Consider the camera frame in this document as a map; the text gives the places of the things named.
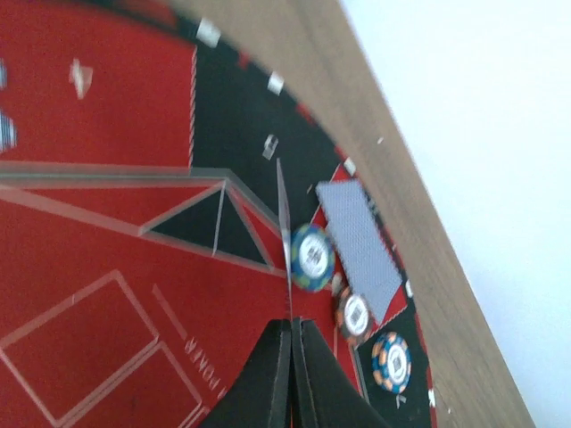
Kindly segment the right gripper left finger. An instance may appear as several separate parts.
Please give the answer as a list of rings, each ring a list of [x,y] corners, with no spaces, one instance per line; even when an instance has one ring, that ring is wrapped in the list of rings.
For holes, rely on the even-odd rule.
[[[201,427],[288,427],[291,349],[291,322],[269,321],[235,383]]]

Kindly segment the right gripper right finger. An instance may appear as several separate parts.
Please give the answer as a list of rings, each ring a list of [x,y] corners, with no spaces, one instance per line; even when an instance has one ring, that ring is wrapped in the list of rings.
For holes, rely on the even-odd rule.
[[[349,381],[311,320],[292,324],[290,388],[294,427],[387,427]]]

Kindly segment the blue white chips seat six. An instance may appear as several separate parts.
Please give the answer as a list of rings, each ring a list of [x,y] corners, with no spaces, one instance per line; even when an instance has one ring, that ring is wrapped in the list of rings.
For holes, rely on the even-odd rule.
[[[412,360],[408,343],[396,332],[381,334],[371,351],[376,384],[392,394],[402,394],[409,383]]]

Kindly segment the green chips seat five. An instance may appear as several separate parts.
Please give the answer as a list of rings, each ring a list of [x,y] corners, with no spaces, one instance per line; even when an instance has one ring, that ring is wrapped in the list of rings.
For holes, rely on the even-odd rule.
[[[304,224],[295,230],[291,248],[293,282],[305,292],[320,292],[335,271],[335,253],[325,230]]]

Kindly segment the dealt card seat five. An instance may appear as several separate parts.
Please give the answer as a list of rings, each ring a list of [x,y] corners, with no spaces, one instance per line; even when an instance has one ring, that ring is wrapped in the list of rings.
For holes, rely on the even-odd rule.
[[[402,278],[369,209],[367,196],[356,179],[320,182],[316,193],[349,286],[365,298],[381,325]]]

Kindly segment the orange chips seat five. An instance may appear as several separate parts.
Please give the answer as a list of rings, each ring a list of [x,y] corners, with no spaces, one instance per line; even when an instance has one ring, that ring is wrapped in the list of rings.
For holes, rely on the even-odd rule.
[[[371,335],[374,320],[365,298],[345,286],[335,297],[335,326],[343,338],[358,347]]]

